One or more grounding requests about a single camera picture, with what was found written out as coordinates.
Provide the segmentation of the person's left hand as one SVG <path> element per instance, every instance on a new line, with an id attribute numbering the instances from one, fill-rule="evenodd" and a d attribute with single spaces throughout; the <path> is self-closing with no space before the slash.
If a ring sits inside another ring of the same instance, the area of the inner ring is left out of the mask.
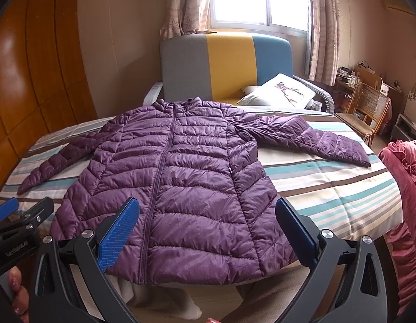
<path id="1" fill-rule="evenodd" d="M 14 293 L 12 309 L 20 318 L 21 322 L 29 323 L 29 294 L 22 285 L 21 271 L 14 266 L 8 274 L 9 286 Z"/>

